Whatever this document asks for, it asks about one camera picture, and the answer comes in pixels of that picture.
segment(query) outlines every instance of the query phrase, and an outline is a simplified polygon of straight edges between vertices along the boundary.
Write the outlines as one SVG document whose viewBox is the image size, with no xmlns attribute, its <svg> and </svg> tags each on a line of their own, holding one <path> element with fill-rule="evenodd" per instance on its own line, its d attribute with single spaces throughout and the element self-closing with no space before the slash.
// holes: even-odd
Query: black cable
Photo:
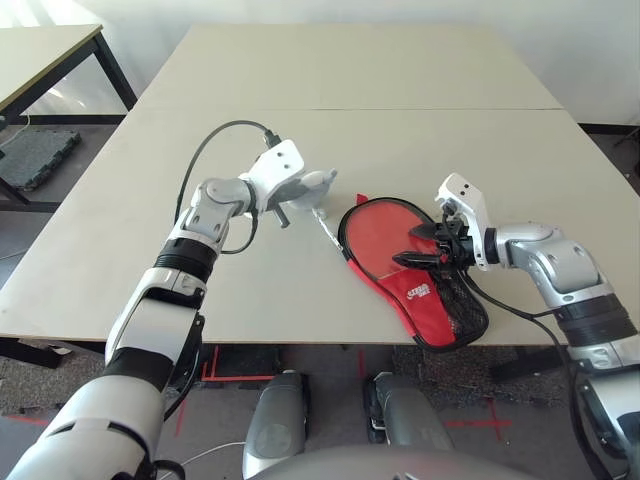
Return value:
<svg viewBox="0 0 640 480">
<path fill-rule="evenodd" d="M 540 312 L 540 313 L 529 313 L 529 312 L 524 312 L 522 310 L 518 310 L 515 307 L 511 307 L 509 305 L 507 305 L 506 303 L 502 303 L 500 300 L 496 300 L 495 298 L 493 298 L 492 296 L 490 296 L 488 293 L 486 293 L 484 290 L 482 290 L 478 284 L 473 280 L 473 278 L 471 278 L 471 276 L 469 275 L 469 273 L 467 272 L 467 270 L 463 270 L 462 272 L 460 272 L 462 275 L 463 280 L 465 281 L 465 283 L 469 286 L 469 288 L 471 288 L 474 292 L 476 292 L 478 295 L 480 295 L 482 298 L 484 298 L 486 301 L 493 303 L 494 305 L 496 305 L 497 307 L 502 308 L 503 310 L 506 310 L 508 312 L 513 313 L 514 315 L 517 315 L 518 317 L 524 318 L 525 320 L 535 320 L 536 318 L 540 318 L 540 317 L 546 317 L 547 315 L 552 315 L 553 311 L 551 310 L 546 310 L 544 312 Z"/>
<path fill-rule="evenodd" d="M 253 242 L 253 237 L 256 236 L 257 231 L 258 231 L 258 211 L 254 208 L 251 211 L 251 233 L 249 233 L 249 239 L 240 248 L 236 248 L 235 250 L 222 250 L 221 253 L 224 253 L 225 255 L 235 255 L 236 253 L 244 252 L 247 248 L 249 248 L 249 245 L 251 245 L 251 242 Z"/>
<path fill-rule="evenodd" d="M 567 356 L 566 350 L 562 348 L 562 345 L 560 344 L 558 337 L 556 337 L 555 334 L 545 324 L 543 324 L 536 318 L 544 315 L 549 315 L 553 312 L 548 311 L 548 312 L 543 312 L 539 314 L 531 314 L 531 313 L 523 312 L 522 310 L 518 310 L 517 308 L 510 307 L 502 303 L 501 301 L 496 300 L 491 295 L 489 295 L 484 290 L 482 290 L 476 284 L 476 282 L 469 276 L 466 270 L 462 271 L 461 274 L 462 274 L 461 276 L 463 278 L 463 281 L 467 283 L 467 286 L 471 288 L 471 290 L 476 292 L 480 297 L 484 298 L 488 302 L 493 303 L 494 305 L 500 308 L 503 308 L 513 313 L 514 315 L 517 315 L 518 317 L 528 320 L 534 325 L 540 327 L 551 338 L 551 341 L 553 342 L 553 345 L 556 348 L 558 355 L 560 355 L 560 360 L 562 361 L 562 368 L 564 371 L 564 375 L 566 377 L 567 388 L 569 390 L 568 391 L 569 417 L 571 419 L 571 427 L 573 429 L 573 433 L 578 442 L 578 446 L 580 447 L 580 450 L 582 451 L 582 455 L 584 456 L 587 464 L 589 465 L 589 468 L 591 469 L 591 472 L 593 473 L 593 475 L 598 480 L 612 480 L 612 476 L 607 470 L 607 468 L 604 466 L 604 464 L 602 463 L 602 460 L 600 460 L 600 457 L 598 457 L 598 455 L 591 448 L 591 444 L 589 443 L 589 439 L 587 438 L 587 434 L 584 429 L 582 417 L 580 416 L 580 406 L 578 403 L 578 396 L 576 394 L 577 372 L 571 373 L 570 360 Z"/>
<path fill-rule="evenodd" d="M 209 135 L 207 135 L 204 138 L 204 140 L 202 140 L 198 148 L 196 149 L 195 153 L 193 154 L 193 157 L 191 157 L 189 166 L 187 167 L 187 170 L 184 173 L 184 178 L 182 179 L 182 185 L 180 186 L 180 192 L 178 193 L 178 198 L 176 200 L 176 212 L 173 218 L 174 223 L 177 222 L 178 218 L 180 217 L 180 211 L 182 209 L 182 197 L 184 197 L 184 191 L 187 188 L 187 182 L 189 181 L 189 177 L 191 176 L 191 170 L 193 170 L 193 167 L 198 161 L 198 157 L 204 150 L 204 147 L 206 147 L 207 144 L 211 141 L 211 139 L 215 137 L 217 134 L 219 134 L 221 131 L 226 130 L 229 127 L 234 127 L 236 125 L 248 125 L 250 127 L 256 127 L 262 130 L 262 132 L 265 134 L 265 139 L 267 141 L 269 140 L 268 134 L 273 135 L 271 133 L 271 130 L 269 130 L 267 127 L 265 127 L 261 123 L 254 122 L 252 120 L 232 120 L 230 122 L 223 123 L 222 125 L 217 127 L 215 130 L 213 130 Z"/>
<path fill-rule="evenodd" d="M 171 415 L 178 409 L 183 400 L 187 397 L 189 390 L 193 387 L 193 384 L 196 381 L 196 373 L 198 371 L 198 367 L 200 365 L 200 348 L 196 351 L 195 359 L 193 361 L 193 367 L 191 368 L 191 373 L 189 374 L 189 379 L 187 383 L 182 387 L 182 390 L 178 394 L 178 398 L 176 398 L 171 406 L 164 412 L 164 421 L 166 422 Z"/>
</svg>

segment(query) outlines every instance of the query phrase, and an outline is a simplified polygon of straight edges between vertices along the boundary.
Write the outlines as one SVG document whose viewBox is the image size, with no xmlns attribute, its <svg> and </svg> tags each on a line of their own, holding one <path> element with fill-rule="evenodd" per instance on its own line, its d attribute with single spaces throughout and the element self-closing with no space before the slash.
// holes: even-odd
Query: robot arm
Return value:
<svg viewBox="0 0 640 480">
<path fill-rule="evenodd" d="M 467 266 L 488 271 L 499 264 L 531 276 L 571 359 L 588 373 L 579 390 L 601 443 L 624 454 L 640 476 L 640 335 L 589 252 L 557 227 L 493 227 L 482 193 L 458 174 L 447 177 L 436 201 L 445 217 L 463 216 L 468 224 L 458 230 L 472 239 L 458 239 Z"/>
<path fill-rule="evenodd" d="M 285 140 L 239 178 L 201 183 L 116 320 L 102 375 L 71 397 L 8 478 L 155 478 L 164 391 L 197 361 L 204 326 L 198 310 L 229 220 L 282 202 L 314 208 L 335 176 L 305 174 Z"/>
</svg>

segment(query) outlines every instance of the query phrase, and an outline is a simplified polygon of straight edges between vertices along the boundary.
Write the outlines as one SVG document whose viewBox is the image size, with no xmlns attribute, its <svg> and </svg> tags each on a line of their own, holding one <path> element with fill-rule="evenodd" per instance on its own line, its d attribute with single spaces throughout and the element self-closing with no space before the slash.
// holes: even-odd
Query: printed logo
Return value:
<svg viewBox="0 0 640 480">
<path fill-rule="evenodd" d="M 409 290 L 407 292 L 407 299 L 411 300 L 413 297 L 424 297 L 429 293 L 431 293 L 429 286 L 426 283 L 423 283 L 422 285 L 418 285 L 416 288 Z"/>
</svg>

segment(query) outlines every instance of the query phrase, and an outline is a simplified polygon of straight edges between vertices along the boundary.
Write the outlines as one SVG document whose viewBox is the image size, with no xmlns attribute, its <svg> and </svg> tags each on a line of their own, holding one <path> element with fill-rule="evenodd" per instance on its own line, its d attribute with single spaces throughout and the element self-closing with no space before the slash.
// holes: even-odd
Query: white cable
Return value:
<svg viewBox="0 0 640 480">
<path fill-rule="evenodd" d="M 10 255 L 5 255 L 4 257 L 0 257 L 0 262 L 2 260 L 6 260 L 8 258 L 13 258 L 13 257 L 19 257 L 20 255 L 24 255 L 25 253 L 27 253 L 27 250 L 22 250 L 20 252 L 16 252 L 16 253 L 12 253 Z"/>
<path fill-rule="evenodd" d="M 185 465 L 188 465 L 189 463 L 198 460 L 199 458 L 204 457 L 205 455 L 209 455 L 210 453 L 216 452 L 218 450 L 222 450 L 223 448 L 227 448 L 227 447 L 233 447 L 234 445 L 244 445 L 246 442 L 230 442 L 230 443 L 225 443 L 223 445 L 218 445 L 217 447 L 213 447 L 210 448 L 209 450 L 205 450 L 202 453 L 199 453 L 198 455 L 196 455 L 195 457 L 191 457 L 189 460 L 186 460 L 184 462 L 182 462 L 180 465 L 182 465 L 183 467 Z M 169 473 L 165 473 L 163 476 L 160 477 L 159 480 L 164 480 L 165 478 L 174 475 L 173 472 L 169 472 Z"/>
<path fill-rule="evenodd" d="M 31 116 L 27 113 L 27 124 L 24 127 L 22 127 L 20 130 L 18 130 L 16 133 L 14 133 L 9 140 L 6 140 L 0 143 L 0 148 L 13 142 L 18 135 L 20 135 L 24 130 L 27 129 L 29 125 L 31 125 Z"/>
</svg>

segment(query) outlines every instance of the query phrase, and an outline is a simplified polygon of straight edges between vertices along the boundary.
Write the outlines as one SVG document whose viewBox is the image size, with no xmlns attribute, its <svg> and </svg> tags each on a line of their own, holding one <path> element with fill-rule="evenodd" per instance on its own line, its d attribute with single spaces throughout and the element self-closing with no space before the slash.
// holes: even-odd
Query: black metal table frame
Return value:
<svg viewBox="0 0 640 480">
<path fill-rule="evenodd" d="M 107 42 L 102 34 L 98 32 L 87 39 L 58 65 L 53 67 L 35 84 L 29 87 L 27 91 L 2 109 L 0 116 L 4 117 L 4 122 L 6 124 L 11 123 L 14 118 L 18 117 L 30 105 L 44 95 L 47 90 L 92 54 L 96 56 L 102 70 L 120 96 L 122 103 L 124 103 L 127 110 L 131 110 L 138 99 L 113 56 L 111 49 L 107 45 Z M 0 178 L 0 194 L 7 197 L 7 200 L 0 201 L 0 211 L 53 213 L 60 205 L 59 202 L 31 201 L 2 178 Z M 60 356 L 52 350 L 25 345 L 20 343 L 17 338 L 0 338 L 0 356 L 48 368 L 56 368 L 60 362 Z"/>
<path fill-rule="evenodd" d="M 102 33 L 98 32 L 93 37 L 87 39 L 80 47 L 71 53 L 71 55 L 53 67 L 41 79 L 29 87 L 27 91 L 2 109 L 0 116 L 5 117 L 5 123 L 11 123 L 14 118 L 24 112 L 65 75 L 92 54 L 96 56 L 98 63 L 100 63 L 111 85 L 113 85 L 113 88 L 120 96 L 124 106 L 127 110 L 131 110 L 138 101 L 138 98 L 124 76 L 120 65 L 118 65 Z M 2 178 L 0 178 L 0 194 L 8 199 L 0 201 L 0 211 L 53 213 L 60 205 L 60 202 L 31 201 Z"/>
</svg>

